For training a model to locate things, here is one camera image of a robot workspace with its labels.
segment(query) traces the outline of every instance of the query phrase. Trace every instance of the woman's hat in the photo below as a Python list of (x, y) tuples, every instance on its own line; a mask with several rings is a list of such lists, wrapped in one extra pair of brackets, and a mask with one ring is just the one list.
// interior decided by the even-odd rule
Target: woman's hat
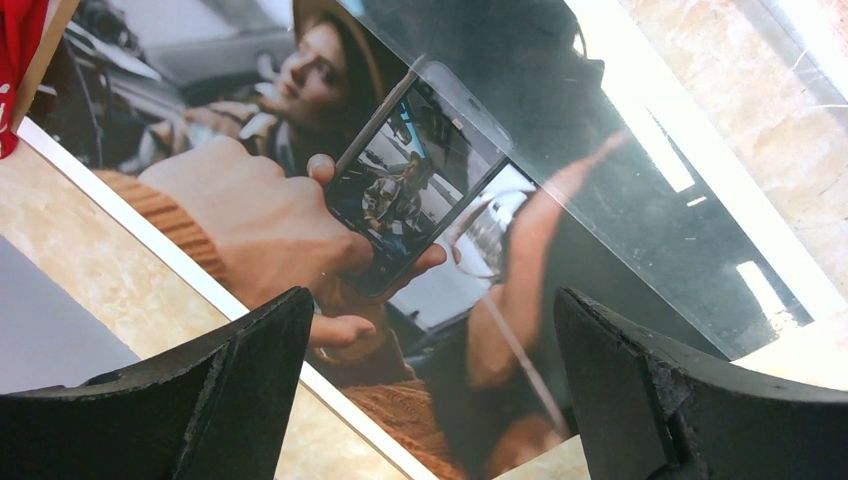
[(356, 20), (337, 0), (294, 0), (292, 2), (294, 34), (299, 41), (309, 22), (327, 16), (341, 23), (353, 36), (365, 62), (377, 103), (403, 78), (409, 67), (368, 29)]

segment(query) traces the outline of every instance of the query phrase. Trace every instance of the orange sweater sleeve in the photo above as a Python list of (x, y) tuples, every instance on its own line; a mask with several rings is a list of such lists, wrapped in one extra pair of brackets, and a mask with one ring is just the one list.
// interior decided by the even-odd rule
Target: orange sweater sleeve
[(227, 286), (226, 267), (215, 244), (174, 199), (119, 172), (99, 170), (94, 173), (209, 275)]

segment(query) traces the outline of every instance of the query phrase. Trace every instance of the red object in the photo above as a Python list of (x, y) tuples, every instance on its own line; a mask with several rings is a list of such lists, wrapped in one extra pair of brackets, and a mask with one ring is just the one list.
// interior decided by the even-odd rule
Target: red object
[(0, 0), (0, 158), (18, 144), (12, 132), (18, 88), (35, 55), (48, 0)]

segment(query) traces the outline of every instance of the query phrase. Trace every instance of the knit sleeve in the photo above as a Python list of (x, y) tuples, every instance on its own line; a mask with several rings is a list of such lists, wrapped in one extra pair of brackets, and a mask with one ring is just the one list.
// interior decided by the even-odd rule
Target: knit sleeve
[(469, 478), (434, 421), (433, 402), (423, 382), (351, 387), (343, 393), (436, 477)]
[(227, 286), (226, 268), (215, 244), (176, 201), (128, 175), (106, 170), (94, 173), (209, 275)]

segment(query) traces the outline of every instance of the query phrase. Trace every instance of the woman's hair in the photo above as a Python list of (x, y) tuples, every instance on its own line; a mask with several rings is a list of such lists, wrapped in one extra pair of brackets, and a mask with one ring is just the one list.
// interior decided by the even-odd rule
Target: woman's hair
[(341, 39), (342, 51), (347, 64), (348, 85), (350, 86), (347, 108), (348, 123), (358, 131), (365, 126), (365, 122), (374, 114), (374, 110), (379, 104), (377, 92), (374, 88), (374, 79), (371, 78), (365, 54), (347, 25), (333, 15), (324, 15), (316, 19), (311, 26), (314, 28), (323, 23), (332, 25)]

